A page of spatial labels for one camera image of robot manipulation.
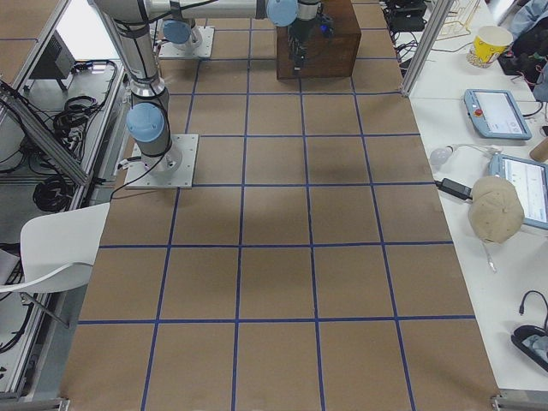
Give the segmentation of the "upper blue teach pendant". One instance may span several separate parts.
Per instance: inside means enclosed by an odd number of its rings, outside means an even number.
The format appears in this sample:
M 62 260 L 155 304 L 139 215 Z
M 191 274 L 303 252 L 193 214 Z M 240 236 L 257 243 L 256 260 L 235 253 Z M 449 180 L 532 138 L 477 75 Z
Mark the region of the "upper blue teach pendant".
M 533 136 L 510 91 L 467 89 L 468 118 L 482 138 L 530 140 Z

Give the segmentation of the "lower blue teach pendant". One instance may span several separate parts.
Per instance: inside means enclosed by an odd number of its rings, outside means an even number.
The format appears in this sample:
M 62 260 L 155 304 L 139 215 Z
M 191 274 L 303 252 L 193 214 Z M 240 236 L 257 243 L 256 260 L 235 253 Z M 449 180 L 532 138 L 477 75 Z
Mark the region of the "lower blue teach pendant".
M 547 230 L 547 164 L 531 159 L 495 154 L 489 174 L 499 176 L 515 186 L 524 210 L 524 224 Z

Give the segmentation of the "white plastic chair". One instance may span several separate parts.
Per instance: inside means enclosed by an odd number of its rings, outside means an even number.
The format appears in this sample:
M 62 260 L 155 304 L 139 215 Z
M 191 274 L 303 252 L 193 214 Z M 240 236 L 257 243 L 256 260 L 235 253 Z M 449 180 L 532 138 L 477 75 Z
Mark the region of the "white plastic chair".
M 20 256 L 1 252 L 1 293 L 20 294 L 69 328 L 67 321 L 33 296 L 77 289 L 89 283 L 109 209 L 106 202 L 26 222 L 16 244 Z

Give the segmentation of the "black power adapter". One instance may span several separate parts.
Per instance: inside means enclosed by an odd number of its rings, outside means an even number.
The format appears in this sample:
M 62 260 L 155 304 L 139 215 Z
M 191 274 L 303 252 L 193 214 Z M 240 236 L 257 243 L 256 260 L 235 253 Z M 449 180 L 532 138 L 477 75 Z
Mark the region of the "black power adapter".
M 472 189 L 459 182 L 455 182 L 451 179 L 444 178 L 442 180 L 436 180 L 435 185 L 441 192 L 447 193 L 460 200 L 471 200 Z

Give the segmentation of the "blue teach pendant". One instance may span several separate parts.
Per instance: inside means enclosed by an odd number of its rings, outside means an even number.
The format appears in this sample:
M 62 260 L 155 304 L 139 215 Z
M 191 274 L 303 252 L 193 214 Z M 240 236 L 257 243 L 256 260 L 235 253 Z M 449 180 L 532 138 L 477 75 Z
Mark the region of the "blue teach pendant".
M 533 136 L 510 91 L 467 89 L 468 118 L 482 138 L 530 140 Z
M 499 176 L 515 186 L 524 210 L 524 224 L 547 230 L 547 164 L 531 159 L 495 154 L 489 174 Z

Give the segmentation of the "aluminium frame post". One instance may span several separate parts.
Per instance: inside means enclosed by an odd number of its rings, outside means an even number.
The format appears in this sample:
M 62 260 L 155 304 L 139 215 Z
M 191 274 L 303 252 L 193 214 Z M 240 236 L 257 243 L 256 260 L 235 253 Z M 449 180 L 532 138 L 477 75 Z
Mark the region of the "aluminium frame post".
M 416 81 L 419 79 L 422 69 L 425 66 L 426 59 L 441 31 L 442 25 L 450 12 L 453 0 L 437 1 L 431 16 L 426 24 L 419 45 L 412 57 L 412 61 L 408 66 L 408 70 L 403 77 L 401 93 L 404 97 L 409 97 Z

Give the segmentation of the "beige baseball cap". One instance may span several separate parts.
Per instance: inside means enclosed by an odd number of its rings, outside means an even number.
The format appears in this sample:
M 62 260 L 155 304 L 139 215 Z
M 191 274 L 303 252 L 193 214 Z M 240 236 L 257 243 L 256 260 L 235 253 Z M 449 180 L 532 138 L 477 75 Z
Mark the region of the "beige baseball cap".
M 503 243 L 517 233 L 525 214 L 515 186 L 498 176 L 484 176 L 472 187 L 468 219 L 482 240 Z

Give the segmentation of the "yellow popcorn bucket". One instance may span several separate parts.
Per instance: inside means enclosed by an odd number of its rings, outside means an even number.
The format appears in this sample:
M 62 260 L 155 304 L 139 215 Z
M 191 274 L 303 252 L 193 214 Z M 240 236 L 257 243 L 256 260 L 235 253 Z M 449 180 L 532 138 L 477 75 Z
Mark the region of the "yellow popcorn bucket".
M 506 28 L 485 26 L 478 30 L 467 53 L 467 61 L 477 68 L 490 67 L 513 42 Z

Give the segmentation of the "dark wooden drawer cabinet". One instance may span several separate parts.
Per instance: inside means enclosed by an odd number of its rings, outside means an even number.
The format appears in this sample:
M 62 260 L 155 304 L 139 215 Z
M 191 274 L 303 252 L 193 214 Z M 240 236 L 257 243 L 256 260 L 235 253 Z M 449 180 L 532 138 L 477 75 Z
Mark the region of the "dark wooden drawer cabinet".
M 267 16 L 272 20 L 288 19 L 290 16 L 309 20 L 317 13 L 332 19 L 334 37 L 328 43 L 319 27 L 313 29 L 307 41 L 307 55 L 314 57 L 324 52 L 311 62 L 307 61 L 299 73 L 292 70 L 293 64 L 288 57 L 288 32 L 285 27 L 277 27 L 276 65 L 279 80 L 349 77 L 353 73 L 361 33 L 350 1 L 270 1 L 267 6 Z

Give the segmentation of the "white light bulb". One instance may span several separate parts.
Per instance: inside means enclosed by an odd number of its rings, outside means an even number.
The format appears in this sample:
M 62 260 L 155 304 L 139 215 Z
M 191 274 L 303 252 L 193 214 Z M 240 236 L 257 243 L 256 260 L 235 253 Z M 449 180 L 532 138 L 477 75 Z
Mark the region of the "white light bulb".
M 433 150 L 429 156 L 429 163 L 433 169 L 439 169 L 446 164 L 453 155 L 455 149 L 452 146 L 439 147 Z

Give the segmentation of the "black electronics box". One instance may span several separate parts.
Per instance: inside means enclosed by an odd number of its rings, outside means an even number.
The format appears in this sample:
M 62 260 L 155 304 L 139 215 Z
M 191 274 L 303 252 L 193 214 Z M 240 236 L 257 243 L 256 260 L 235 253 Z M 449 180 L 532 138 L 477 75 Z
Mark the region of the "black electronics box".
M 39 57 L 29 79 L 55 80 L 61 90 L 66 92 L 68 86 L 65 81 L 72 74 L 74 64 L 74 56 L 58 31 L 55 31 Z

